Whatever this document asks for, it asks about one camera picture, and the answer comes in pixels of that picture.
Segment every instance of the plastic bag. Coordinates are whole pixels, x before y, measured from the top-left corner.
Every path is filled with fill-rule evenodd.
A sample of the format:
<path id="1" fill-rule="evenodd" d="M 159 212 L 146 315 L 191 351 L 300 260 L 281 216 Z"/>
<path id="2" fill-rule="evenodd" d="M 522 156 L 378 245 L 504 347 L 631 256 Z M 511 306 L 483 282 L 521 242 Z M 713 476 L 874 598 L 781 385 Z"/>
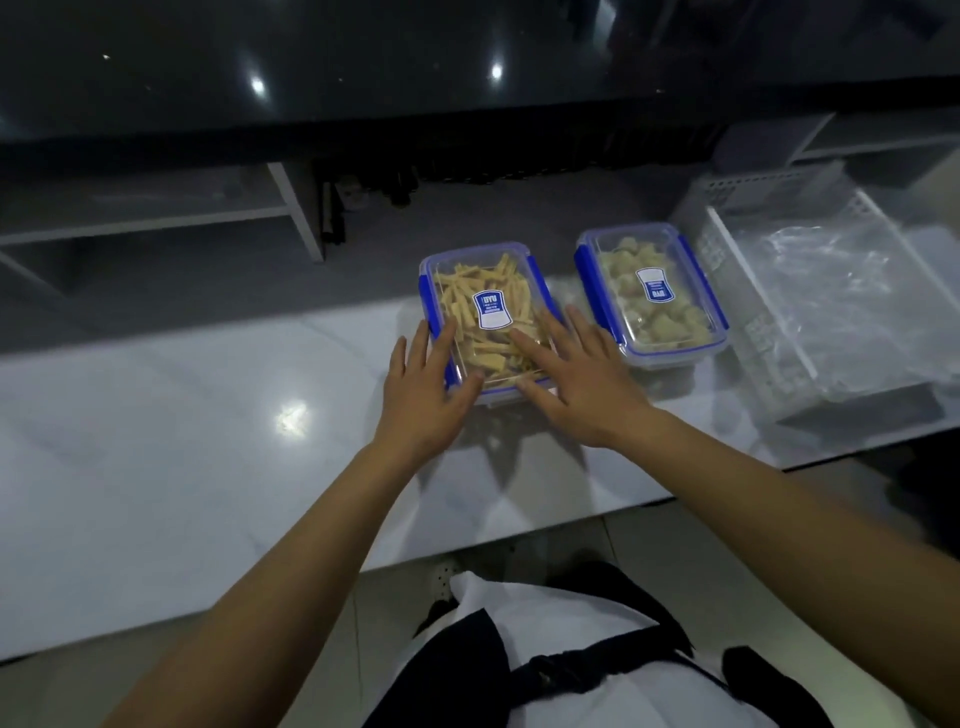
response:
<path id="1" fill-rule="evenodd" d="M 960 375 L 960 310 L 883 221 L 766 222 L 734 237 L 825 399 Z"/>

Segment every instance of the plastic food container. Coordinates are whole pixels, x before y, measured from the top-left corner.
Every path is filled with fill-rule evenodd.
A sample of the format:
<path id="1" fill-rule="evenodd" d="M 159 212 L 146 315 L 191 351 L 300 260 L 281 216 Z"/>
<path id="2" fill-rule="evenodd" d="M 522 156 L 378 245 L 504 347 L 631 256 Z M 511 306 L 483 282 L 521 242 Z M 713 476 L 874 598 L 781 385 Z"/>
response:
<path id="1" fill-rule="evenodd" d="M 447 387 L 463 384 L 470 372 L 486 376 L 478 404 L 522 399 L 516 380 L 545 372 L 520 354 L 507 336 L 519 328 L 553 347 L 537 312 L 547 307 L 560 319 L 537 262 L 520 243 L 494 243 L 431 255 L 420 264 L 420 300 L 436 339 L 447 318 L 457 319 L 457 336 L 446 367 Z"/>
<path id="2" fill-rule="evenodd" d="M 672 225 L 586 231 L 574 259 L 593 317 L 631 365 L 678 367 L 727 346 L 727 320 Z"/>

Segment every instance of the floor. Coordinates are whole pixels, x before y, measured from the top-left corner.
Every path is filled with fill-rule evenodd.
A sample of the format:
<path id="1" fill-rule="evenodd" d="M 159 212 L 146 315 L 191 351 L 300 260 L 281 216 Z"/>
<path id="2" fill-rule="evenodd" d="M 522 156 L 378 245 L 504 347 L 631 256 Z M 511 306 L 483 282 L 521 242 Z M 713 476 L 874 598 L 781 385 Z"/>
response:
<path id="1" fill-rule="evenodd" d="M 848 458 L 795 473 L 910 538 L 923 529 L 887 500 L 889 479 Z M 530 581 L 578 550 L 599 551 L 662 601 L 701 650 L 749 644 L 799 680 L 837 728 L 913 728 L 883 688 L 794 616 L 676 501 L 570 523 L 458 557 L 488 577 Z M 426 615 L 437 559 L 365 573 L 284 728 L 359 725 Z M 44 652 L 0 667 L 4 728 L 92 728 L 195 617 Z"/>

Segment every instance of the plastic crate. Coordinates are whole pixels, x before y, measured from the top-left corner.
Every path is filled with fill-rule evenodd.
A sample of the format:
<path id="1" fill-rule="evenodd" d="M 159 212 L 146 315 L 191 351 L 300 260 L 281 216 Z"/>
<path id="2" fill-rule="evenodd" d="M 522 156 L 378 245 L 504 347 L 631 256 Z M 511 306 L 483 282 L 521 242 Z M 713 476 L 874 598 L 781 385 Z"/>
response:
<path id="1" fill-rule="evenodd" d="M 773 420 L 783 420 L 838 397 L 820 385 L 821 372 L 804 347 L 788 335 L 784 320 L 744 257 L 726 220 L 790 216 L 824 224 L 872 218 L 897 238 L 919 275 L 935 288 L 957 314 L 960 303 L 952 296 L 910 242 L 843 172 L 842 162 L 814 164 L 777 172 L 695 181 L 672 217 L 697 255 L 730 324 L 730 342 L 747 379 Z M 929 377 L 905 373 L 888 386 L 856 393 L 878 394 L 924 383 Z"/>

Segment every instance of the shelf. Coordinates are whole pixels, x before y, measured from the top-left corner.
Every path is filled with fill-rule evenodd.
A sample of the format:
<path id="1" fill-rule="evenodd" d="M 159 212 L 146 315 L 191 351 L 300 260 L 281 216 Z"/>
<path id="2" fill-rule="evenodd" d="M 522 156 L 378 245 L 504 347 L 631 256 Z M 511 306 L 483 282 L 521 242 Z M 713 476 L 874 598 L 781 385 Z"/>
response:
<path id="1" fill-rule="evenodd" d="M 960 143 L 960 109 L 838 114 L 794 161 Z"/>
<path id="2" fill-rule="evenodd" d="M 0 188 L 0 246 L 290 214 L 267 165 Z"/>

